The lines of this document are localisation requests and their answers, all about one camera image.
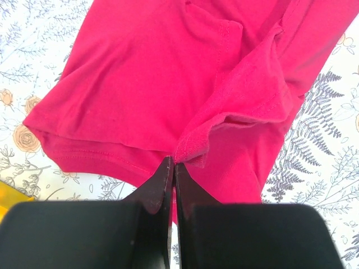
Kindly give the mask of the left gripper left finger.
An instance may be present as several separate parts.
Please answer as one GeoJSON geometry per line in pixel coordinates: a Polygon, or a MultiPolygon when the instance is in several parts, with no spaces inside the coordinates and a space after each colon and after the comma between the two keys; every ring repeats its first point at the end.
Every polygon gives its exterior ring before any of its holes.
{"type": "Polygon", "coordinates": [[[1,222],[2,268],[169,268],[172,159],[120,201],[21,202],[1,222]]]}

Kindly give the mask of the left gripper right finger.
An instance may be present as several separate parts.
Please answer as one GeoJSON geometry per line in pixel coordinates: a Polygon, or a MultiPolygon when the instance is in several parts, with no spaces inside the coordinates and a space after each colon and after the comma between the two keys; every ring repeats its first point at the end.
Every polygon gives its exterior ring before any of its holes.
{"type": "Polygon", "coordinates": [[[298,204],[222,204],[183,164],[176,180],[181,268],[340,269],[323,218],[298,204]]]}

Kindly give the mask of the magenta t shirt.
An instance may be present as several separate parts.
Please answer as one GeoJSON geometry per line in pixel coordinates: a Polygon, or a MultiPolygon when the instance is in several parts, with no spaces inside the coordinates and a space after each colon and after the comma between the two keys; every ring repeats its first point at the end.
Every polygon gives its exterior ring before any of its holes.
{"type": "Polygon", "coordinates": [[[166,156],[256,203],[357,1],[94,1],[24,125],[66,172],[143,184],[166,156]]]}

